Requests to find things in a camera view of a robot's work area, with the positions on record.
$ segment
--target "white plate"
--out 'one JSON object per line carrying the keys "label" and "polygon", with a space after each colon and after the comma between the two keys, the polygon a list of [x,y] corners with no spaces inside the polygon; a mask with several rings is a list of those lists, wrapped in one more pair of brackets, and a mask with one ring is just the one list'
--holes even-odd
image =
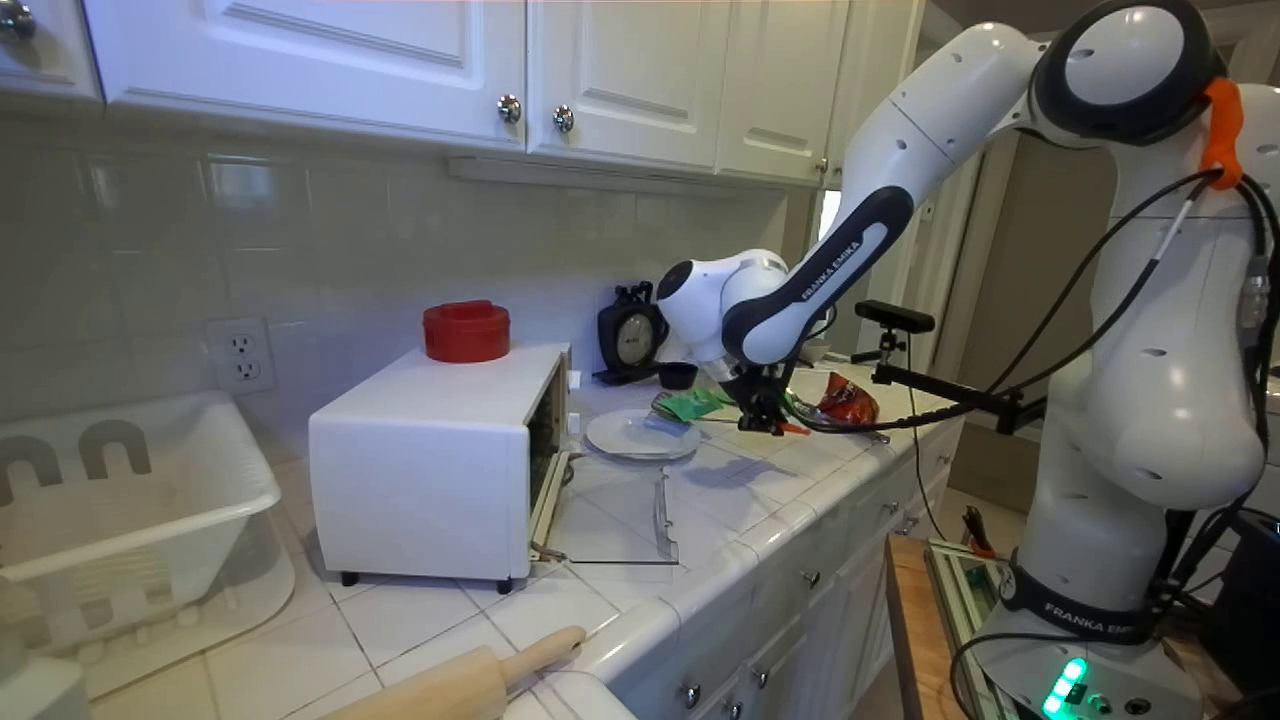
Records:
{"label": "white plate", "polygon": [[683,460],[699,445],[699,429],[653,418],[653,409],[603,414],[586,424],[586,445],[624,460]]}

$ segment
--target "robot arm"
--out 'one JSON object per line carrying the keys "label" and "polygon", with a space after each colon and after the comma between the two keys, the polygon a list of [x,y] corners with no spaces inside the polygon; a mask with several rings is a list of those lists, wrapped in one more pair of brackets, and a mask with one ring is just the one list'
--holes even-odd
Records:
{"label": "robot arm", "polygon": [[813,327],[906,229],[919,201],[964,166],[1019,104],[1037,44],[1004,25],[959,31],[919,65],[852,138],[834,234],[790,273],[752,247],[683,259],[656,303],[689,364],[712,371],[747,414],[742,429],[779,429],[779,383]]}

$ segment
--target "red lid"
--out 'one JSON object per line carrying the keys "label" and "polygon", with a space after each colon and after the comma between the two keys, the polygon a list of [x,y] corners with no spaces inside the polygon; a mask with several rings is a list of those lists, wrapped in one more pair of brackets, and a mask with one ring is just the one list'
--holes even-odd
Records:
{"label": "red lid", "polygon": [[491,300],[434,303],[422,313],[428,355],[475,364],[508,355],[513,317]]}

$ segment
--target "green light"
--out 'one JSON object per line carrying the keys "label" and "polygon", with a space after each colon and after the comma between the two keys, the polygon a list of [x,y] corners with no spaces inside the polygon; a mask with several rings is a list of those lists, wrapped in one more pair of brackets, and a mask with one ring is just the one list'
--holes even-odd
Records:
{"label": "green light", "polygon": [[1089,660],[1084,660],[1084,656],[1071,656],[1071,660],[1063,666],[1063,674],[1053,681],[1053,694],[1043,698],[1040,714],[1043,714],[1048,720],[1069,720],[1069,715],[1076,715],[1076,714],[1069,707],[1069,698],[1084,686],[1084,676],[1089,676]]}
{"label": "green light", "polygon": [[1089,676],[1089,660],[1071,656],[1069,669],[1063,669],[1063,681],[1078,686],[1084,676]]}

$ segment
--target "white dish rack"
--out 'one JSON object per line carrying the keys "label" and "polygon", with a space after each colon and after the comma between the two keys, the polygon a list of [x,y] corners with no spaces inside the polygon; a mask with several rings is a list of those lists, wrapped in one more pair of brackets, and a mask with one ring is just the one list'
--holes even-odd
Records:
{"label": "white dish rack", "polygon": [[[86,669],[90,694],[200,653],[229,637],[196,627],[196,604],[218,592],[231,557],[282,563],[238,572],[238,580],[275,576],[275,592],[257,592],[271,596],[257,615],[287,602],[287,557],[238,550],[271,545],[271,531],[249,531],[249,520],[275,502],[269,460],[218,391],[2,424],[0,631],[35,653],[101,666],[101,681]],[[109,647],[131,647],[122,656],[134,674],[102,666]]]}

